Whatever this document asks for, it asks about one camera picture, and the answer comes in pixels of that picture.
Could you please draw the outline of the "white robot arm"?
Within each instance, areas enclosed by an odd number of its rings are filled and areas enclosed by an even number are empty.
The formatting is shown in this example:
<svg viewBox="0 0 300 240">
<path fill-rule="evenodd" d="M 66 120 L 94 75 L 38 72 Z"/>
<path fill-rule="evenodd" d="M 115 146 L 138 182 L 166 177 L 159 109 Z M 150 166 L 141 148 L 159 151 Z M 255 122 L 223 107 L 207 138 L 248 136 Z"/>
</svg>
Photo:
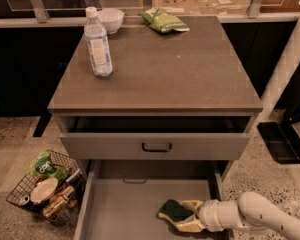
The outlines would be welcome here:
<svg viewBox="0 0 300 240">
<path fill-rule="evenodd" d="M 300 240 L 300 220 L 280 210 L 255 192 L 244 192 L 237 201 L 183 201 L 182 206 L 193 214 L 175 227 L 181 232 L 221 232 L 235 229 L 242 232 L 273 230 L 288 240 Z"/>
</svg>

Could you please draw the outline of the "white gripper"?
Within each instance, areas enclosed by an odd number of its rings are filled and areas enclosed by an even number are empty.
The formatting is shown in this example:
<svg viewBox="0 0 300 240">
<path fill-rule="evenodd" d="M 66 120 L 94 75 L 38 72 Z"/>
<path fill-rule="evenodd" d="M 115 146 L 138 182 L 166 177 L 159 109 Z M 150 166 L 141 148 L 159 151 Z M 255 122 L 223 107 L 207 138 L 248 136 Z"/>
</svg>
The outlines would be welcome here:
<svg viewBox="0 0 300 240">
<path fill-rule="evenodd" d="M 176 228 L 180 232 L 199 233 L 204 226 L 210 232 L 221 232 L 240 226 L 239 210 L 235 201 L 208 200 L 203 204 L 200 200 L 184 200 L 181 205 L 198 215 L 200 220 L 192 215 L 177 222 Z"/>
</svg>

